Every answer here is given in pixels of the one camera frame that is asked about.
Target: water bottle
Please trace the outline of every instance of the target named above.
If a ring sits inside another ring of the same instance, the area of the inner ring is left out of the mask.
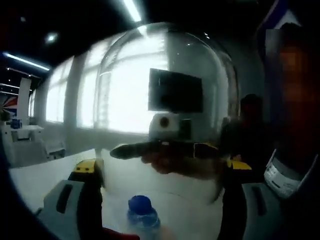
[[[140,240],[160,239],[160,219],[148,197],[137,195],[128,201],[127,221],[129,231]]]

